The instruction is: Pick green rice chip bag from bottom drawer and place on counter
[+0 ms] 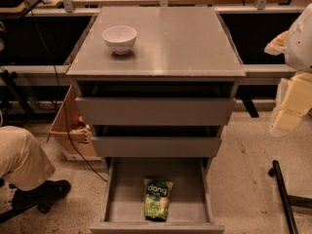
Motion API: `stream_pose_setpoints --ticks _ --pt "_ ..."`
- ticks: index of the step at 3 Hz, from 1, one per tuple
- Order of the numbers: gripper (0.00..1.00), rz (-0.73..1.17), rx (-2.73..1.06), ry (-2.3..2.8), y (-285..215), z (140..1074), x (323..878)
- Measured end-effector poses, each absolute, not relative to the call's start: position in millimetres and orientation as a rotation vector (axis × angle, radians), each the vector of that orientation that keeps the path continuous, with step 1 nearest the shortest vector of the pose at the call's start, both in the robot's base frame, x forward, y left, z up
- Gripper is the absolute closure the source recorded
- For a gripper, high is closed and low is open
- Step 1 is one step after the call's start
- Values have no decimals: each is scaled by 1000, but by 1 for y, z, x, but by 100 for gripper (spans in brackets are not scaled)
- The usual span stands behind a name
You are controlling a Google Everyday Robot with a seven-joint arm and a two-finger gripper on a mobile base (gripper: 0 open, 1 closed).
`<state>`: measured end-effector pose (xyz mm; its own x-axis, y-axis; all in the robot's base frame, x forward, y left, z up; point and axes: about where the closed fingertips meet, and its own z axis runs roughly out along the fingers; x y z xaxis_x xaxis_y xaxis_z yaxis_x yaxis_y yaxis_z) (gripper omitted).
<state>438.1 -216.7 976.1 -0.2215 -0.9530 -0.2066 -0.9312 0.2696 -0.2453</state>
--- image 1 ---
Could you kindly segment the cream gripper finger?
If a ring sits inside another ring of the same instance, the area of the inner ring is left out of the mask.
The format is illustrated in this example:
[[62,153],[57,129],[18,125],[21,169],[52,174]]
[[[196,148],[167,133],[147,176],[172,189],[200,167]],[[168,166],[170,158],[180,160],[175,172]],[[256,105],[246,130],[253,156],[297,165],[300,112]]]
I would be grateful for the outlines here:
[[278,56],[282,54],[285,51],[287,36],[288,36],[287,31],[280,33],[265,46],[264,52],[271,56]]
[[312,109],[312,74],[299,72],[282,78],[276,94],[269,133],[282,137],[290,133]]

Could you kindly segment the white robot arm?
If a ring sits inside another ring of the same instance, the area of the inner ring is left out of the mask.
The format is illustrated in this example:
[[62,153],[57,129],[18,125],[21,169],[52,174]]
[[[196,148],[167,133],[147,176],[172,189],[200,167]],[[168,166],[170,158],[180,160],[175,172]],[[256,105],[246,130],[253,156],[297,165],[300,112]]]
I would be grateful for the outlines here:
[[287,31],[269,42],[264,52],[272,56],[283,54],[286,65],[296,70],[290,80],[282,79],[278,86],[269,132],[281,137],[312,109],[312,4]]

